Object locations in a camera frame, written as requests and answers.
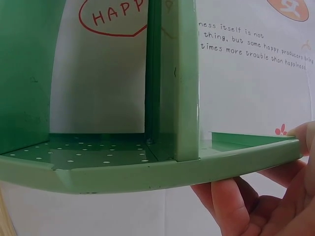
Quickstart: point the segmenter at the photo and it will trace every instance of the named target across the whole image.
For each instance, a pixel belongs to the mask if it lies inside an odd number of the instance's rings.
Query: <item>shelf side wall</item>
[[[0,8],[0,153],[48,139],[55,48],[65,0]]]

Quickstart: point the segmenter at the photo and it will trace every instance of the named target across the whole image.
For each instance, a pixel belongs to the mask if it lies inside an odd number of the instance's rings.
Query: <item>orange circle logo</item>
[[[304,0],[268,0],[268,2],[284,16],[295,21],[307,21],[309,10]]]

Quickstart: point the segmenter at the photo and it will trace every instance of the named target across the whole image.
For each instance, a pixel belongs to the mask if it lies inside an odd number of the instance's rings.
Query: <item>red outline speech bubble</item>
[[[81,17],[81,14],[82,14],[82,11],[83,11],[83,8],[85,7],[86,3],[88,2],[89,0],[85,0],[85,2],[82,4],[82,6],[80,7],[80,10],[79,10],[79,21],[81,23],[81,25],[86,28],[88,31],[91,31],[93,33],[97,33],[97,34],[101,34],[101,35],[106,35],[106,36],[111,36],[111,37],[135,37],[137,36],[138,34],[140,34],[142,31],[144,31],[146,28],[147,28],[147,25],[145,25],[144,27],[142,27],[140,30],[138,30],[136,33],[134,34],[116,34],[116,33],[106,33],[106,32],[101,32],[101,31],[97,31],[97,30],[94,30],[90,27],[88,27],[82,20],[82,17]]]

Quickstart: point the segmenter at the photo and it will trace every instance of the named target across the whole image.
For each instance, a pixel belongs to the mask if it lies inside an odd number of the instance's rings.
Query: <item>poster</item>
[[[204,137],[283,135],[312,119],[313,1],[198,0],[196,8]]]
[[[147,0],[67,0],[51,91],[53,133],[144,131]]]

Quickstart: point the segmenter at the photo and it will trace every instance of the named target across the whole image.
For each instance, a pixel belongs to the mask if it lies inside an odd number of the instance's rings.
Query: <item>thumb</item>
[[[289,131],[288,135],[296,136],[300,140],[301,152],[310,156],[305,170],[304,184],[307,195],[312,198],[315,196],[315,121],[296,127]]]
[[[312,199],[297,217],[295,217],[277,236],[314,236],[315,235],[315,199]]]

